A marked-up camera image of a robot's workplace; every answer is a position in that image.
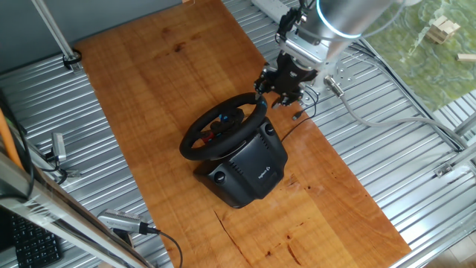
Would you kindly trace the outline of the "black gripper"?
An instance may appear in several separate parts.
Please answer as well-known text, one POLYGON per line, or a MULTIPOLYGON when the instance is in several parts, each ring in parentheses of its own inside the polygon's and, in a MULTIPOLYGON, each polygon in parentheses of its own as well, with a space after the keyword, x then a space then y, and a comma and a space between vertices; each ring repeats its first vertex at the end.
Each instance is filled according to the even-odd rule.
POLYGON ((272 109, 290 106, 303 97, 304 89, 298 85, 315 77, 316 70, 303 69, 289 54, 279 54, 277 69, 265 63, 260 76, 254 81, 255 99, 258 100, 263 94, 273 91, 278 94, 278 98, 272 103, 272 109))

